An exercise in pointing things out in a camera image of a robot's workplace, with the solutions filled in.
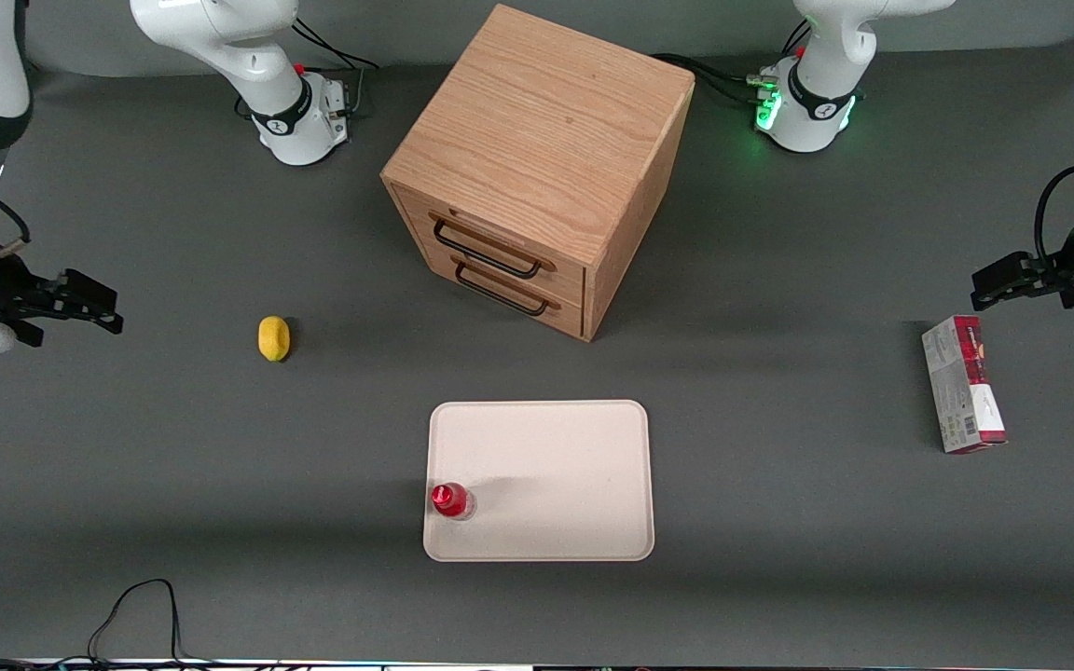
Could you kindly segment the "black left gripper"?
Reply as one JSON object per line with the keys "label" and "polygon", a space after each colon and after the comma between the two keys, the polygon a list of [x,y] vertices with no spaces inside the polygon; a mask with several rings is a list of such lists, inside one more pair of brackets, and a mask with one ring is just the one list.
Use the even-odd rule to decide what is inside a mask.
{"label": "black left gripper", "polygon": [[1035,281],[1027,288],[1027,254],[1002,256],[987,267],[973,272],[971,305],[984,311],[1003,301],[1044,297],[1057,294],[1063,308],[1074,308],[1074,228],[1066,235],[1063,247],[1048,253],[1044,240],[1045,224],[1033,225],[1036,258],[1031,268],[1036,271]]}

